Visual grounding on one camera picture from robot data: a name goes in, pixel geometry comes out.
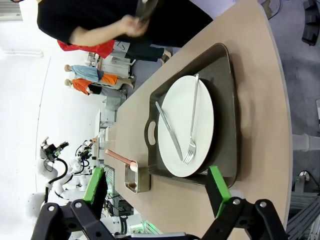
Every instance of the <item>tan tabletop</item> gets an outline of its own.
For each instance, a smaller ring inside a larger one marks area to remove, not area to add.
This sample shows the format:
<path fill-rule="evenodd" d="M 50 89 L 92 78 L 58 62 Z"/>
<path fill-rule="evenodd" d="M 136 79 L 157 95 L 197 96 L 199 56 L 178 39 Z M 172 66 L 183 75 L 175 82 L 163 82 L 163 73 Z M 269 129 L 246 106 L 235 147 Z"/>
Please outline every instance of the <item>tan tabletop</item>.
<path fill-rule="evenodd" d="M 146 162 L 144 129 L 150 94 L 192 59 L 215 43 L 223 43 L 233 62 L 241 109 L 240 172 L 232 187 L 254 203 L 273 202 L 286 225 L 292 179 L 291 119 L 281 62 L 265 13 L 256 0 L 241 0 L 207 26 L 118 110 L 115 152 Z M 152 176 L 151 190 L 133 194 L 124 184 L 125 167 L 115 168 L 115 189 L 163 233 L 187 232 L 202 237 L 214 220 L 203 186 Z M 248 239 L 235 229 L 231 239 Z"/>

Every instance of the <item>orange shirt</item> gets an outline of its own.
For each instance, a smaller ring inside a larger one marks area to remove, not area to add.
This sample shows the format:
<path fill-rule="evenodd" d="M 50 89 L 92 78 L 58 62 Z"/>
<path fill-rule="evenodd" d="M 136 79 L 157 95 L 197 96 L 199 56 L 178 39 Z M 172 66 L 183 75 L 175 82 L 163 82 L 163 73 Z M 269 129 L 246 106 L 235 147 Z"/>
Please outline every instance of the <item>orange shirt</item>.
<path fill-rule="evenodd" d="M 77 78 L 72 80 L 72 85 L 74 89 L 83 92 L 85 95 L 89 95 L 87 92 L 87 87 L 92 83 L 92 81 L 85 80 L 83 78 Z"/>
<path fill-rule="evenodd" d="M 116 85 L 116 83 L 118 81 L 118 76 L 117 75 L 113 75 L 113 74 L 105 73 L 105 74 L 103 74 L 103 77 L 102 77 L 102 79 L 100 81 L 101 82 L 105 82 L 107 84 Z"/>

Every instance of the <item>small metal container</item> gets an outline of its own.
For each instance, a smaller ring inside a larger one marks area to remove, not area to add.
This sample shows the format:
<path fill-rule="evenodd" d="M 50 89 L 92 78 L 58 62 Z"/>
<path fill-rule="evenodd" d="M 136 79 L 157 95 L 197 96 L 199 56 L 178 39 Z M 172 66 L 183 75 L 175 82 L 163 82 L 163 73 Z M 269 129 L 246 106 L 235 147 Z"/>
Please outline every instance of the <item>small metal container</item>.
<path fill-rule="evenodd" d="M 124 170 L 124 184 L 134 194 L 148 192 L 150 190 L 150 174 L 148 171 L 148 165 L 137 163 L 138 171 L 134 172 L 130 169 L 128 164 L 125 165 Z"/>

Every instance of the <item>dinner plate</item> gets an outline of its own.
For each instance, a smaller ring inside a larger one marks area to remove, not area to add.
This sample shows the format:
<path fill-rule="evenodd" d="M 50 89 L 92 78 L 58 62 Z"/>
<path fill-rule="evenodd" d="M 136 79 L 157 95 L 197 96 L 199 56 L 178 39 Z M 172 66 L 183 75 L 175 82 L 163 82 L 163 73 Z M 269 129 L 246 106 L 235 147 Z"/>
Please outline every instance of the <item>dinner plate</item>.
<path fill-rule="evenodd" d="M 194 104 L 196 77 L 183 76 L 168 90 L 162 103 L 162 110 L 175 133 L 182 157 L 187 154 L 190 143 L 191 118 Z M 214 107 L 208 89 L 199 80 L 192 139 L 196 145 L 194 159 L 183 163 L 171 136 L 161 117 L 158 121 L 158 145 L 166 168 L 177 177 L 194 174 L 204 162 L 214 133 Z"/>

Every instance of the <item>table leg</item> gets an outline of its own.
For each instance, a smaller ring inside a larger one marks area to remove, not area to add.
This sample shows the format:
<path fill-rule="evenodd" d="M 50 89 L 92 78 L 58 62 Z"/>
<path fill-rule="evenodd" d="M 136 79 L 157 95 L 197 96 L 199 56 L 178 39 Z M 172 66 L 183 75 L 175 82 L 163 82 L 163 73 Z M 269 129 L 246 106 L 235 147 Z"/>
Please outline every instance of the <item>table leg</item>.
<path fill-rule="evenodd" d="M 320 150 L 320 137 L 309 136 L 307 134 L 292 134 L 292 146 L 294 151 L 314 151 Z"/>

